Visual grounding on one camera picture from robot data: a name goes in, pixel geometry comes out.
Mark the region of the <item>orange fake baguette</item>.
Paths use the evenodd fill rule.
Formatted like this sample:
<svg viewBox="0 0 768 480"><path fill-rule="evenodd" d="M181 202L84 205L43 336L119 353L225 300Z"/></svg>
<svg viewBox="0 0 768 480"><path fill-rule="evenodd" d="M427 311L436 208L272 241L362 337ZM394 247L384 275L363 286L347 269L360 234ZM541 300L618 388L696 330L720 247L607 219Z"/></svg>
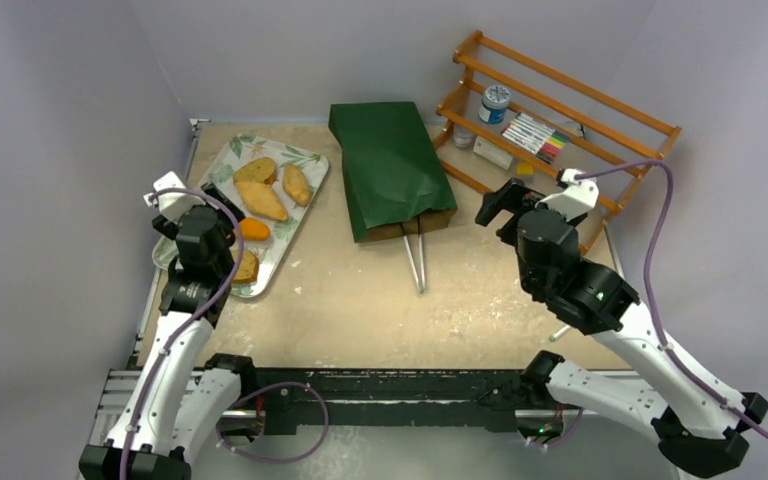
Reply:
<svg viewBox="0 0 768 480"><path fill-rule="evenodd" d="M246 241L267 241L271 238L269 226L256 218L243 218L239 222L239 227Z"/></svg>

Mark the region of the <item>yellow triangular fake bread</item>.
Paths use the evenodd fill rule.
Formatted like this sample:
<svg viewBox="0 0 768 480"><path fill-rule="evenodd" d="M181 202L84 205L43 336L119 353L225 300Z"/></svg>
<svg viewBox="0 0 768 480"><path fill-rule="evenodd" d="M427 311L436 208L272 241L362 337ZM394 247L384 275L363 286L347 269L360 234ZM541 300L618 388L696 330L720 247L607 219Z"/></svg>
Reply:
<svg viewBox="0 0 768 480"><path fill-rule="evenodd" d="M234 186L250 213L275 221L289 219L288 211L271 186L257 182L239 182Z"/></svg>

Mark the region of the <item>metal tongs with white handle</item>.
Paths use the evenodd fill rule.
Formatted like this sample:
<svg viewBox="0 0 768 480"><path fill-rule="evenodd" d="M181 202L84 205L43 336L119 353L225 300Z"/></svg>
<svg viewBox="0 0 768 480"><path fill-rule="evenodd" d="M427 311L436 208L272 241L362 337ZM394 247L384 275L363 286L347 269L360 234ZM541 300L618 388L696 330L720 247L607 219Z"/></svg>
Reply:
<svg viewBox="0 0 768 480"><path fill-rule="evenodd" d="M415 288L419 295L425 293L427 289L426 279L426 261L425 261L425 242L422 232L421 219L416 219L416 237L417 237L417 249L412 248L411 241L409 239L409 232L404 223L400 224L402 240L406 250L407 258L409 260L411 273Z"/></svg>

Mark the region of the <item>round fake bread bun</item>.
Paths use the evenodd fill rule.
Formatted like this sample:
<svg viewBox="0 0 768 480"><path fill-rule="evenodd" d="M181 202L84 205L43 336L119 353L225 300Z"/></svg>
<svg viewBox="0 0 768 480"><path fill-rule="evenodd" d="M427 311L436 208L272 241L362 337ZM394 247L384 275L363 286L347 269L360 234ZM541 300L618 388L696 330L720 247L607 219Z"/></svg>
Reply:
<svg viewBox="0 0 768 480"><path fill-rule="evenodd" d="M277 179L278 167L275 160L268 156L262 156L237 169L232 175L234 183L257 182L271 185Z"/></svg>

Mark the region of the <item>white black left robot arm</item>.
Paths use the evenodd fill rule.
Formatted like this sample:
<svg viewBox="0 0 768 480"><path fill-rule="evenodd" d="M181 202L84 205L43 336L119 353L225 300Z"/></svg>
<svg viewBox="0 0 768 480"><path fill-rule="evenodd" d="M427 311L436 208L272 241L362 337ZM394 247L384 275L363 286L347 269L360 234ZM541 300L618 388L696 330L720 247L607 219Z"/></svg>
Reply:
<svg viewBox="0 0 768 480"><path fill-rule="evenodd" d="M167 267L161 316L133 393L105 440L81 454L85 479L188 479L226 406L247 408L258 395L258 382L244 373L249 361L235 356L208 368L205 386L186 392L242 265L242 211L216 186L189 189L173 172L144 200L159 212L153 228L178 253Z"/></svg>

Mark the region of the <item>green paper bag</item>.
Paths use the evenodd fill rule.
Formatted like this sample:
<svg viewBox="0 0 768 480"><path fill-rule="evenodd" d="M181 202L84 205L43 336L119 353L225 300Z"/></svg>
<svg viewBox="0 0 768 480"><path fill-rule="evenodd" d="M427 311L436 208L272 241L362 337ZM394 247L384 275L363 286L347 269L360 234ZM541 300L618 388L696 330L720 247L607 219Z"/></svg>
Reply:
<svg viewBox="0 0 768 480"><path fill-rule="evenodd" d="M415 103L332 104L328 128L356 243L449 227L458 205Z"/></svg>

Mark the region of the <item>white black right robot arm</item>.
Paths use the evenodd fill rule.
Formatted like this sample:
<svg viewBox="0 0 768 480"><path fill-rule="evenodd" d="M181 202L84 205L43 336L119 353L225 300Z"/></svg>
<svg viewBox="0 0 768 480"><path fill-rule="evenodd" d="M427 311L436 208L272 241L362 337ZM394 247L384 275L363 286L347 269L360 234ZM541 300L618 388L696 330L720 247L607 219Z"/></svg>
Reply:
<svg viewBox="0 0 768 480"><path fill-rule="evenodd" d="M746 457L745 432L760 423L767 400L720 381L668 334L658 334L649 307L614 269L585 258L578 224L595 205L590 180L564 181L542 195L519 179L482 198L475 221L510 213L498 230L517 255L522 289L561 322L594 339L643 379L633 387L540 351L522 375L524 399L552 400L594 411L652 441L677 469L698 478L734 470Z"/></svg>

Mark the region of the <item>oval fake bread roll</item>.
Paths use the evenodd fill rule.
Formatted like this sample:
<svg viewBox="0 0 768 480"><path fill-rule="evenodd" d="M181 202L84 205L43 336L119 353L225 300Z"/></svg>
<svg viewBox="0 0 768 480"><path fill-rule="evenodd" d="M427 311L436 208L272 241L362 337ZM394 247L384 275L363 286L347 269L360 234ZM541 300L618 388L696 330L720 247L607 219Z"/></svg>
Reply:
<svg viewBox="0 0 768 480"><path fill-rule="evenodd" d="M282 187L284 192L299 206L307 207L312 190L302 170L296 165L283 168Z"/></svg>

